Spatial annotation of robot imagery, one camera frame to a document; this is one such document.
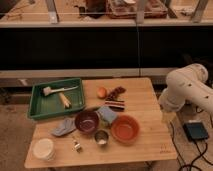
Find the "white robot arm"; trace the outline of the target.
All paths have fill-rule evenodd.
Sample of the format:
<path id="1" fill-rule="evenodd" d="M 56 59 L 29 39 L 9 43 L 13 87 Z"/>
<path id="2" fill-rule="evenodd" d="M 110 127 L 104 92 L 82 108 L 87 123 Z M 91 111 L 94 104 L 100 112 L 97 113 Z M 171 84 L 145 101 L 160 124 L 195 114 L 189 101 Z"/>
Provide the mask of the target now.
<path id="1" fill-rule="evenodd" d="M 213 115 L 213 89 L 205 84 L 207 79 L 207 69 L 198 63 L 169 72 L 167 87 L 159 97 L 160 106 L 166 112 L 177 112 L 190 101 Z"/>

